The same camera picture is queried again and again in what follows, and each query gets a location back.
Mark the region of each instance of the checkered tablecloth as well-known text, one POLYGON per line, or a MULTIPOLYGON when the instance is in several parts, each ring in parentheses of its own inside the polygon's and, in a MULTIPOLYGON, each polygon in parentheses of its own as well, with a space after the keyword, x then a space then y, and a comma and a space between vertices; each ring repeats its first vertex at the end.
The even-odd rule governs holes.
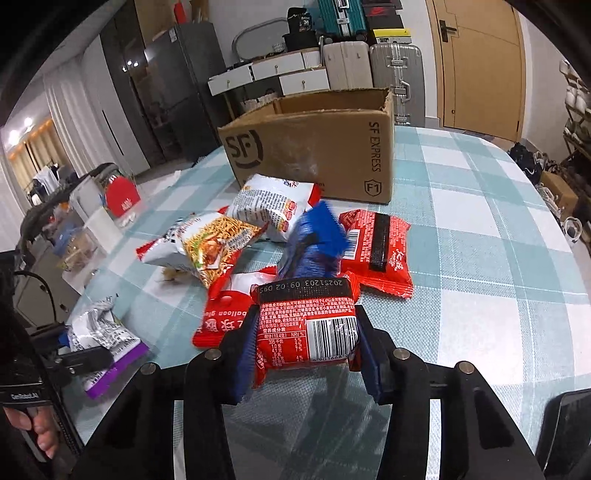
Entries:
MULTIPOLYGON (((365 290, 372 323, 427 362, 473 362, 535 449, 546 402, 591 386, 591 307, 569 245, 537 192, 500 148, 478 137, 396 127, 394 197, 371 210, 412 224, 410 300, 365 290)), ((238 186, 222 149, 159 193, 125 234, 81 298, 118 293, 115 313, 162 367, 188 362, 206 291, 197 280, 166 283, 134 250, 177 218, 227 205, 238 186)), ((367 205, 332 202, 335 213, 367 205)), ((258 242, 241 271, 274 264, 280 247, 258 242)), ((79 384, 66 400, 87 440, 131 376, 96 403, 79 384)), ((440 412, 431 408, 428 474, 439 471, 440 412)), ((176 408, 182 451, 182 405, 176 408)), ((271 372, 265 385, 225 410, 238 478, 362 478, 377 473, 389 407, 360 374, 332 366, 271 372)))

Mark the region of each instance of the small cardboard box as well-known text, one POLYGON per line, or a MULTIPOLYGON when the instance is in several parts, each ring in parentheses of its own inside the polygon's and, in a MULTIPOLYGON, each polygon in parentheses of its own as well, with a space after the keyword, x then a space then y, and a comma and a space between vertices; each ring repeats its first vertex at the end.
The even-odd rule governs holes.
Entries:
POLYGON ((386 89, 325 90, 274 100, 219 129, 234 176, 316 182, 323 196, 388 203, 394 123, 386 89))
POLYGON ((556 173, 543 171, 540 182, 542 182, 545 187, 548 187, 550 191, 558 197, 558 200, 556 200, 556 205, 558 205, 560 208, 564 208, 560 219, 564 221, 566 217, 571 216, 573 214, 574 207, 577 205, 577 200, 579 197, 577 197, 577 194, 573 192, 573 189, 569 187, 564 179, 556 173))

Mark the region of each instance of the screw head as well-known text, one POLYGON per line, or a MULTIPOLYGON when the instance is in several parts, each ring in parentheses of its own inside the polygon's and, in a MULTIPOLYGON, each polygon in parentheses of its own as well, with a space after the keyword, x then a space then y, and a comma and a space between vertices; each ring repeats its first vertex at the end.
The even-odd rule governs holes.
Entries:
POLYGON ((156 364, 153 364, 152 362, 143 364, 139 371, 142 375, 152 375, 156 371, 156 364))
POLYGON ((474 373, 474 365, 472 365, 470 362, 460 362, 460 365, 458 365, 458 367, 460 371, 465 374, 470 375, 474 373))
POLYGON ((410 352, 405 348, 395 348, 394 356, 398 358, 398 360, 408 360, 410 358, 410 352))
POLYGON ((218 348, 210 348, 207 352, 205 352, 205 358, 208 360, 217 360, 222 356, 222 351, 218 348))

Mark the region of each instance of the finger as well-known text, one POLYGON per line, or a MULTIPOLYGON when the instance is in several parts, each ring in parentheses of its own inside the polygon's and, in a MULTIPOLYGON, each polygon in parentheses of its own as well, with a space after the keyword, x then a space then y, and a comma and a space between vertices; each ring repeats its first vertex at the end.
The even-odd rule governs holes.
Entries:
POLYGON ((58 448, 58 444, 55 444, 53 447, 49 448, 49 450, 45 451, 45 454, 49 457, 49 458, 53 458, 53 456, 56 454, 57 452, 57 448, 58 448))
POLYGON ((37 434, 55 428, 51 407, 39 407, 37 409, 37 415, 33 417, 33 427, 37 434))
POLYGON ((21 430, 31 430, 31 419, 26 413, 14 410, 14 408, 4 408, 4 412, 10 425, 21 430))
POLYGON ((57 445, 57 435, 51 430, 37 436, 37 444, 44 452, 57 445))

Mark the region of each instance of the curtain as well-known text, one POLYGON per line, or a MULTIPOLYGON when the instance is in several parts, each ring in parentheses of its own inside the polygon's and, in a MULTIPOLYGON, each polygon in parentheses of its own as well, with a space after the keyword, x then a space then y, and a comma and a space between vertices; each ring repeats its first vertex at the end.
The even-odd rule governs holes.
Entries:
POLYGON ((20 189, 0 142, 0 252, 13 250, 21 237, 24 212, 31 205, 20 189))
POLYGON ((54 163, 61 166, 70 165, 51 118, 36 127, 13 148, 8 154, 8 160, 18 184, 25 193, 29 192, 33 177, 43 167, 54 163))
POLYGON ((36 130, 33 130, 27 138, 33 157, 40 164, 40 168, 57 163, 69 165, 70 160, 57 135, 56 126, 51 119, 43 122, 36 130))
POLYGON ((43 77, 51 117, 64 150, 81 176, 115 155, 95 117, 78 57, 43 77))

